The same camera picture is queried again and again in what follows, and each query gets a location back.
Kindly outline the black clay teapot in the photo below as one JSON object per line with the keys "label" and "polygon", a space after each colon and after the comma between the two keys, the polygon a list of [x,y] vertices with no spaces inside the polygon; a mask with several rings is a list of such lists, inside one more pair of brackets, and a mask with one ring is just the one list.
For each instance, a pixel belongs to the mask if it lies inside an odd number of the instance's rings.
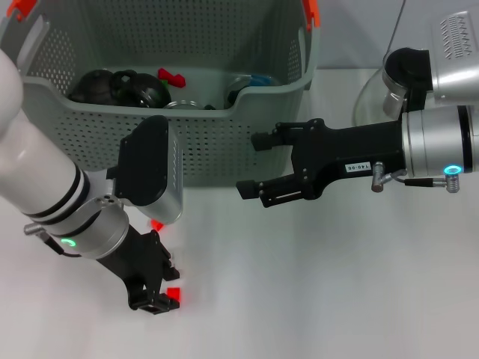
{"label": "black clay teapot", "polygon": [[127,97],[116,97],[111,88],[113,72],[93,70],[81,77],[68,95],[68,99],[78,103],[135,107],[135,102]]}

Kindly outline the grey-green perforated storage bin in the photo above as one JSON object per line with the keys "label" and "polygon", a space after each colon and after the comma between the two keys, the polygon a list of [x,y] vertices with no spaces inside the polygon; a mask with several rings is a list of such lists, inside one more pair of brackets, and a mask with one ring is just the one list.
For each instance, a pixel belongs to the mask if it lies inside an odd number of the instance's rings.
{"label": "grey-green perforated storage bin", "polygon": [[[254,133],[296,119],[319,54],[320,27],[306,29],[302,0],[37,0],[28,17],[0,15],[0,49],[25,82],[29,119],[84,170],[115,165],[120,140],[149,108],[81,104],[68,95],[92,70],[164,68],[186,80],[173,101],[216,110],[163,109],[183,148],[187,186],[229,186],[277,177],[285,149],[257,152]],[[271,76],[247,87],[230,108],[238,75]]]}

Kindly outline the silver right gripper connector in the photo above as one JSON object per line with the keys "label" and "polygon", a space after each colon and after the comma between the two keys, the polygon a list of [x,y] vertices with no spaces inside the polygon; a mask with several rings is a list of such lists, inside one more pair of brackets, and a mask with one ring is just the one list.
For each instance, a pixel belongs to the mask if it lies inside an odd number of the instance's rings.
{"label": "silver right gripper connector", "polygon": [[401,169],[392,173],[385,172],[385,166],[382,162],[376,162],[373,167],[373,179],[371,183],[371,190],[375,193],[380,193],[384,189],[384,185],[388,182],[399,182],[408,187],[419,188],[446,188],[446,191],[451,194],[456,194],[460,190],[459,176],[463,169],[458,165],[447,166],[443,170],[444,176],[439,178],[413,178],[406,179],[408,174],[406,169]]}

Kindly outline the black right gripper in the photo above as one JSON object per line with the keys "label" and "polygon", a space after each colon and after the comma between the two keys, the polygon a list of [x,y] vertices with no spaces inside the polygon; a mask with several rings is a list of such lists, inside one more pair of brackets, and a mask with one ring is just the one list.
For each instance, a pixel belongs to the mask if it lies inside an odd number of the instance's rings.
{"label": "black right gripper", "polygon": [[257,152],[293,146],[294,174],[260,182],[236,183],[243,200],[259,199],[265,208],[301,199],[315,200],[335,181],[372,174],[370,168],[354,171],[348,170],[348,165],[381,162],[388,173],[406,167],[402,129],[398,122],[345,129],[331,129],[321,119],[280,122],[270,133],[254,133],[251,143]]}

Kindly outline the silver vented right wrist box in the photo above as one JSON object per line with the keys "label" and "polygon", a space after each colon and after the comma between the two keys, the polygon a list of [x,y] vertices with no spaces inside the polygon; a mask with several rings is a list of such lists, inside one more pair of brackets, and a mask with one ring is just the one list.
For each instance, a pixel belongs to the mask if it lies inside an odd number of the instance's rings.
{"label": "silver vented right wrist box", "polygon": [[479,4],[430,22],[433,94],[441,105],[479,105]]}

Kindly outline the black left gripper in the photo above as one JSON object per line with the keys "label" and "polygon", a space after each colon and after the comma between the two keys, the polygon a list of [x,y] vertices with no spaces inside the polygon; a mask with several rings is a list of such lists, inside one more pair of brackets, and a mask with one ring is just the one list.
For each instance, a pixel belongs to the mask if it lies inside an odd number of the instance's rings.
{"label": "black left gripper", "polygon": [[157,315],[180,308],[179,301],[160,292],[164,280],[180,278],[170,258],[157,232],[140,234],[129,226],[119,246],[98,262],[123,281],[132,310]]}

